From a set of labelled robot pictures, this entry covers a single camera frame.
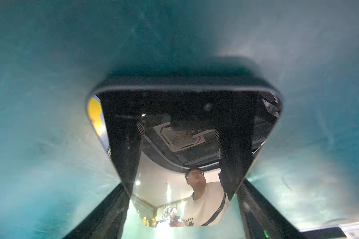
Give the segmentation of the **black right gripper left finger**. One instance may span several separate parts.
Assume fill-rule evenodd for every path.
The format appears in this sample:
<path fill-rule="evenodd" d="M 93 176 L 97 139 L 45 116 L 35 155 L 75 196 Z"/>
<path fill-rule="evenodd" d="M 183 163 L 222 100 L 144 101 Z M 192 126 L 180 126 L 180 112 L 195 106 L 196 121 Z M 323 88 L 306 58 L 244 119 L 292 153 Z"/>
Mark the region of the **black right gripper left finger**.
<path fill-rule="evenodd" d="M 122 184 L 70 233 L 66 239 L 120 239 L 127 218 L 130 197 Z"/>

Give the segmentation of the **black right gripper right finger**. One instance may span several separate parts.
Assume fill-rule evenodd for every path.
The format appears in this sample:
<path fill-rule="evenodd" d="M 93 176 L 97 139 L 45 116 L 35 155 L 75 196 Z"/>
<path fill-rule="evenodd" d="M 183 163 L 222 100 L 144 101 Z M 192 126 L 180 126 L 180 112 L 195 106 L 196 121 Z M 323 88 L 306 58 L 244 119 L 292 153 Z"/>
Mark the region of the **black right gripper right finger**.
<path fill-rule="evenodd" d="M 243 180 L 236 195 L 247 239 L 306 238 L 248 180 Z"/>

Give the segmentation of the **black phone front stand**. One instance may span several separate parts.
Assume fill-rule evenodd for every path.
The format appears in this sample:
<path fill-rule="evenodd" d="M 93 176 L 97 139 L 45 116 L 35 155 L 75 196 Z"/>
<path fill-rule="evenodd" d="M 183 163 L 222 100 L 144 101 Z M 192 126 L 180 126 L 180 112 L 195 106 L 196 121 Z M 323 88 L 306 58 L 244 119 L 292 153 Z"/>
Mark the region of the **black phone front stand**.
<path fill-rule="evenodd" d="M 154 228 L 219 223 L 282 113 L 258 77 L 115 77 L 89 97 L 99 140 Z"/>

